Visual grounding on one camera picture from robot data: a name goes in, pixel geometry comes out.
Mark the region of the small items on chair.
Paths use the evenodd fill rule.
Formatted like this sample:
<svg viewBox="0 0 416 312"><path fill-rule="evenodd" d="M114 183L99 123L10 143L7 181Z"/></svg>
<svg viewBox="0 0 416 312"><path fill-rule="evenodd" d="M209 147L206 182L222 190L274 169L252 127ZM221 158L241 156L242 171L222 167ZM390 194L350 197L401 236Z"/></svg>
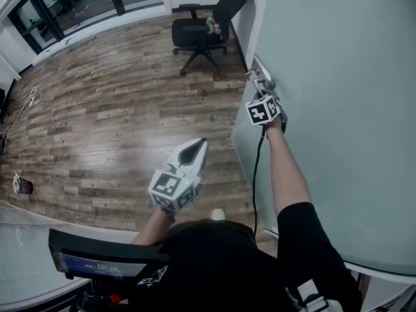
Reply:
<svg viewBox="0 0 416 312"><path fill-rule="evenodd" d="M221 26L219 25L219 23L217 23L214 20L214 18L212 16L209 16L206 19L205 25L207 27L207 30L206 30L207 34L216 34L218 36L220 36L222 34Z"/></svg>

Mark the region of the person's right forearm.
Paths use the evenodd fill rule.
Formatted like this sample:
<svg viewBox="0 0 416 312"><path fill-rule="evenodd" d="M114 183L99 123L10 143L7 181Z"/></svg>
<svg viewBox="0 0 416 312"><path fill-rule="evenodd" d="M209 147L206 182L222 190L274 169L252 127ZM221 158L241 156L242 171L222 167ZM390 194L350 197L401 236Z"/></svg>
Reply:
<svg viewBox="0 0 416 312"><path fill-rule="evenodd" d="M288 206L297 203L311 203L309 187L285 139L282 125L282 120L276 118L266 126L276 216L279 216L282 210Z"/></svg>

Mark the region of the person's black shirt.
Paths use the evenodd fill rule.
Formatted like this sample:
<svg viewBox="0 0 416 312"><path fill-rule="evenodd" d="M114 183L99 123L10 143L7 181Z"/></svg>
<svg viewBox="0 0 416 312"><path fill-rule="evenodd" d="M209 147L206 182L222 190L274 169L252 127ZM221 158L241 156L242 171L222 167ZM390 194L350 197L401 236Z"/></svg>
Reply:
<svg viewBox="0 0 416 312"><path fill-rule="evenodd" d="M299 286L313 280L343 312L360 312L358 284L331 245L310 203L278 215L276 257L261 251L251 229L202 220L173 227L161 244L170 262L157 279L137 283L136 312L298 312Z"/></svg>

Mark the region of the silver door handle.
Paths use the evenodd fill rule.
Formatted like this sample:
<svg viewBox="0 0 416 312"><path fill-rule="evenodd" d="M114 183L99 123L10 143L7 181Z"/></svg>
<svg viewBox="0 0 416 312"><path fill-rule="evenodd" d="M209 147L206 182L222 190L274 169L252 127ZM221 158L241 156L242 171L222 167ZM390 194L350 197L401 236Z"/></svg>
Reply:
<svg viewBox="0 0 416 312"><path fill-rule="evenodd" d="M253 59L252 68L256 77L252 80L252 82L256 91L259 93L272 94L274 92L275 82L271 74L265 68L257 55L255 55Z"/></svg>

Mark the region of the frosted glass door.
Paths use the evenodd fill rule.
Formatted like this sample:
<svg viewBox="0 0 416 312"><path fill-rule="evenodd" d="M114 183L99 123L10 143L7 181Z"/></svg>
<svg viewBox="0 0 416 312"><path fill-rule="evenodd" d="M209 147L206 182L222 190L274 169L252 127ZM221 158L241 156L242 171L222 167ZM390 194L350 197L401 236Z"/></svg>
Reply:
<svg viewBox="0 0 416 312"><path fill-rule="evenodd" d="M255 55L333 246L416 276L416 0L267 0Z"/></svg>

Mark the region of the person's left forearm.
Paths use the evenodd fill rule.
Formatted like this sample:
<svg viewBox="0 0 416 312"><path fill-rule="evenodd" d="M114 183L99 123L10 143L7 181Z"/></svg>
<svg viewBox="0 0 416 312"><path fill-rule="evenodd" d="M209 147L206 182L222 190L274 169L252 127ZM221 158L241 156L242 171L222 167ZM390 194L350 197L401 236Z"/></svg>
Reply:
<svg viewBox="0 0 416 312"><path fill-rule="evenodd" d="M143 230L133 239L132 244L149 246L164 239L172 224L174 215L157 207L150 216Z"/></svg>

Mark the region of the black chest-mounted tablet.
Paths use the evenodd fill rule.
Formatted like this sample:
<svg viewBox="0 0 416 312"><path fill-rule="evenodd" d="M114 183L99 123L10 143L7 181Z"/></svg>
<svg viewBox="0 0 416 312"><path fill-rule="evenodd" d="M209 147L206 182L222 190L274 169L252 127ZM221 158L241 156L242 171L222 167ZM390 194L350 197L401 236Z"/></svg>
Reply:
<svg viewBox="0 0 416 312"><path fill-rule="evenodd" d="M91 239L57 229L49 230L48 246L57 271L68 279L133 281L170 262L154 246Z"/></svg>

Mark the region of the black chest mount red button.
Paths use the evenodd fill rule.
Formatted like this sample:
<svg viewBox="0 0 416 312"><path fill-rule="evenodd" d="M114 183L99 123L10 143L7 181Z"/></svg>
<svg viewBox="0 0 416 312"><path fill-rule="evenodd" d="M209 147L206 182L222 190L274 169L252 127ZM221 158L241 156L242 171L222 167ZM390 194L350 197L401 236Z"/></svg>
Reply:
<svg viewBox="0 0 416 312"><path fill-rule="evenodd" d="M77 312L131 312L124 288L114 280L91 279L77 295L74 307Z"/></svg>

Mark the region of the snack bag on floor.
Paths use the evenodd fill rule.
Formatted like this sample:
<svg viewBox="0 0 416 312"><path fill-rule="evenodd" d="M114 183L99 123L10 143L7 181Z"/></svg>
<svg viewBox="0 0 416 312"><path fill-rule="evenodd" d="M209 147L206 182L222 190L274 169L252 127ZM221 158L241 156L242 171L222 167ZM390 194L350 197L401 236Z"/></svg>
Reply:
<svg viewBox="0 0 416 312"><path fill-rule="evenodd" d="M33 193L33 183L27 179L22 178L18 173L15 173L14 175L13 188L16 194Z"/></svg>

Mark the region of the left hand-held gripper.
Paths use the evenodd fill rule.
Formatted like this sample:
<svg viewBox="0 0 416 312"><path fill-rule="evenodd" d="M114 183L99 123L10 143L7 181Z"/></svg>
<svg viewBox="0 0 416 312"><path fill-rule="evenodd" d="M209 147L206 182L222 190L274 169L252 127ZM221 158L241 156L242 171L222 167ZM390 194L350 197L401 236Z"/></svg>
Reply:
<svg viewBox="0 0 416 312"><path fill-rule="evenodd" d="M195 138L176 147L161 169L155 171L148 193L152 202L170 212L180 212L198 195L209 143Z"/></svg>

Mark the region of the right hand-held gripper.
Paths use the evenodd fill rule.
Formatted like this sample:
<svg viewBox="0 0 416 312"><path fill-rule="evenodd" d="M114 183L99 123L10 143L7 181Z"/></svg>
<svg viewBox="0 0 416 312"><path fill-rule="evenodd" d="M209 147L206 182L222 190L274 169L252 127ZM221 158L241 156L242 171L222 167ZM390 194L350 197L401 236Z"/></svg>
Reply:
<svg viewBox="0 0 416 312"><path fill-rule="evenodd" d="M279 116L281 119L281 130L284 133L288 119L280 99L273 90L264 90L264 93L268 95L263 96L261 92L256 92L253 101L245 104L251 124L266 125L273 122Z"/></svg>

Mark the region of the black stand base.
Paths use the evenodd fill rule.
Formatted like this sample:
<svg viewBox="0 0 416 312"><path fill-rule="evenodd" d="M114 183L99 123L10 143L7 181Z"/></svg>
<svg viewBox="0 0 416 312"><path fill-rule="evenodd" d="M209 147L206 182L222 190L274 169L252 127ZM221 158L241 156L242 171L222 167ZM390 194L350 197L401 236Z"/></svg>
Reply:
<svg viewBox="0 0 416 312"><path fill-rule="evenodd" d="M0 88L0 124L4 124L6 116L10 115L9 105L14 102L14 98L8 97L5 90Z"/></svg>

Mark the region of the dark framed window wall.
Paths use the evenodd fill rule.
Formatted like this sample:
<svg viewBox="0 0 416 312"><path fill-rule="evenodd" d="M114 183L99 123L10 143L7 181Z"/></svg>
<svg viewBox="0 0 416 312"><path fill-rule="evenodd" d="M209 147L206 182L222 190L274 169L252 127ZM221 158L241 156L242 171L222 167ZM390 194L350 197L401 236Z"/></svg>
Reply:
<svg viewBox="0 0 416 312"><path fill-rule="evenodd" d="M163 0L20 0L8 18L36 53L101 21Z"/></svg>

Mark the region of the black office chair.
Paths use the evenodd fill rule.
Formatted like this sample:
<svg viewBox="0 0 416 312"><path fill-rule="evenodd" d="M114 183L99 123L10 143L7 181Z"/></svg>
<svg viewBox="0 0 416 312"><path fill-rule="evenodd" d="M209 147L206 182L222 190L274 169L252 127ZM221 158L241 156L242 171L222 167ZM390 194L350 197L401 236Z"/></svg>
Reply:
<svg viewBox="0 0 416 312"><path fill-rule="evenodd" d="M223 54L226 55L228 53L226 43L229 40L231 20L246 2L247 0L219 0L213 7L211 16L221 26L222 34L220 36L206 33L207 27L205 23L208 17L198 17L198 4L184 4L180 6L181 9L188 10L191 17L174 20L171 35L175 48L172 53L174 55L177 55L180 51L192 53L179 71L181 76L186 75L187 68L199 55L204 56L213 65L216 73L220 72L220 68L213 60L211 52L220 49Z"/></svg>

